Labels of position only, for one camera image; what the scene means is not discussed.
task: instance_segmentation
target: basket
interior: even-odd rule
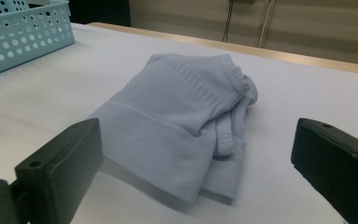
[[[0,72],[75,43],[68,1],[0,0]]]

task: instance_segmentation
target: blue-gray garment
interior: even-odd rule
[[[214,176],[208,171],[217,146],[217,118],[249,94],[251,85],[229,55],[154,55],[89,118],[100,120],[108,160],[194,202],[206,176]],[[216,176],[224,172],[218,170]],[[209,182],[216,185],[215,178]]]

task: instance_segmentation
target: table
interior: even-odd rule
[[[12,182],[15,165],[85,119],[152,54],[229,53],[259,91],[245,118],[247,146],[237,200],[224,204],[201,195],[195,204],[179,203],[106,162],[73,223],[342,223],[296,171],[290,155],[299,118],[358,137],[358,65],[166,35],[184,43],[100,23],[72,25],[74,45],[0,74],[0,178]]]

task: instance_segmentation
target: dark object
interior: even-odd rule
[[[129,0],[71,0],[69,8],[71,22],[88,24],[98,21],[131,26]]]
[[[358,223],[358,139],[329,124],[300,119],[292,163],[349,223]]]
[[[103,162],[97,119],[67,128],[0,180],[0,224],[68,224]]]

